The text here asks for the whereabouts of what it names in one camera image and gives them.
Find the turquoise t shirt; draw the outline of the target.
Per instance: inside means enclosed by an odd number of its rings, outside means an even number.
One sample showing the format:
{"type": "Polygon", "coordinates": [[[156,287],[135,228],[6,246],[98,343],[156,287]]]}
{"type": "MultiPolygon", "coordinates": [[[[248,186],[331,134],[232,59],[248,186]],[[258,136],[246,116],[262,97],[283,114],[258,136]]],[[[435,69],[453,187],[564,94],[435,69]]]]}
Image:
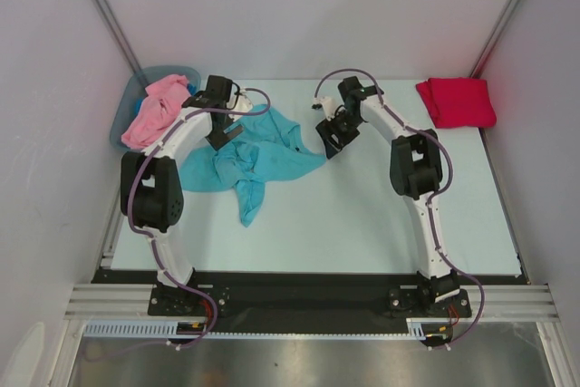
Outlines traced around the turquoise t shirt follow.
{"type": "Polygon", "coordinates": [[[304,145],[299,123],[264,104],[233,126],[241,133],[220,150],[207,146],[191,151],[179,178],[189,192],[234,190],[240,222],[249,227],[263,205],[268,182],[300,179],[321,168],[326,157],[304,145]]]}

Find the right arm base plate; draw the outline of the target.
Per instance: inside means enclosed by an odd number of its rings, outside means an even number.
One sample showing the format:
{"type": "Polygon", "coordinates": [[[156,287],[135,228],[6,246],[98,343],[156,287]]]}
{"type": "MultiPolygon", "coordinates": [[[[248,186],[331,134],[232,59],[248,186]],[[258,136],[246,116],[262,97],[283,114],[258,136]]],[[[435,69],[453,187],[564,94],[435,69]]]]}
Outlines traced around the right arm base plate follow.
{"type": "Polygon", "coordinates": [[[397,318],[469,318],[473,311],[468,293],[460,286],[443,297],[435,296],[430,285],[395,286],[386,296],[387,312],[397,318]]]}

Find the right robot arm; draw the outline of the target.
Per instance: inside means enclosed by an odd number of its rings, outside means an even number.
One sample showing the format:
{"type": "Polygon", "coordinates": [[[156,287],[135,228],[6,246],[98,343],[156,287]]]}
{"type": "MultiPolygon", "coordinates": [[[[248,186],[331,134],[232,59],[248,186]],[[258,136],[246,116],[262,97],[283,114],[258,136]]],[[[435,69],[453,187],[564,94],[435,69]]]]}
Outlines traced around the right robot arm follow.
{"type": "Polygon", "coordinates": [[[418,242],[419,273],[425,280],[441,280],[450,274],[450,267],[441,258],[443,244],[437,236],[440,220],[434,195],[440,191],[443,178],[437,134],[413,128],[387,106],[379,87],[364,87],[355,76],[342,80],[338,90],[341,103],[328,96],[314,96],[313,107],[324,112],[316,131],[326,158],[333,158],[353,142],[364,123],[382,135],[390,145],[391,186],[411,214],[418,242]]]}

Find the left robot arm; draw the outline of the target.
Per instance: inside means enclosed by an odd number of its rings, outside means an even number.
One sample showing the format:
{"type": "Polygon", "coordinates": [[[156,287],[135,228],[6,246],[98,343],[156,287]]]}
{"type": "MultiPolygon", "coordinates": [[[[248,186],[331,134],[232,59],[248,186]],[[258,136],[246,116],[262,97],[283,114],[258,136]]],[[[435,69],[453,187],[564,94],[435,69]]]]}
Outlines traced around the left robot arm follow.
{"type": "Polygon", "coordinates": [[[194,274],[177,235],[184,209],[179,166],[201,142],[220,150],[242,129],[235,119],[252,103],[232,80],[210,75],[203,90],[189,96],[177,119],[142,151],[128,151],[121,159],[121,213],[132,232],[150,246],[157,280],[171,286],[169,304],[181,314],[194,312],[200,292],[188,284],[194,274]]]}

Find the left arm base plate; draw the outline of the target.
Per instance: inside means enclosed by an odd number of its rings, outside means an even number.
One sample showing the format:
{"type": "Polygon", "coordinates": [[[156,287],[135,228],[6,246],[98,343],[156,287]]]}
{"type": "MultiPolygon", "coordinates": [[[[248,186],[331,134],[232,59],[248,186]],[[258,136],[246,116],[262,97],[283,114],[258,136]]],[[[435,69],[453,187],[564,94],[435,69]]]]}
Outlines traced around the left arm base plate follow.
{"type": "MultiPolygon", "coordinates": [[[[233,314],[231,286],[225,273],[195,272],[187,286],[208,295],[215,302],[218,317],[233,314]]],[[[175,286],[167,279],[156,279],[150,292],[147,314],[157,317],[202,316],[207,309],[215,313],[206,297],[175,286]]]]}

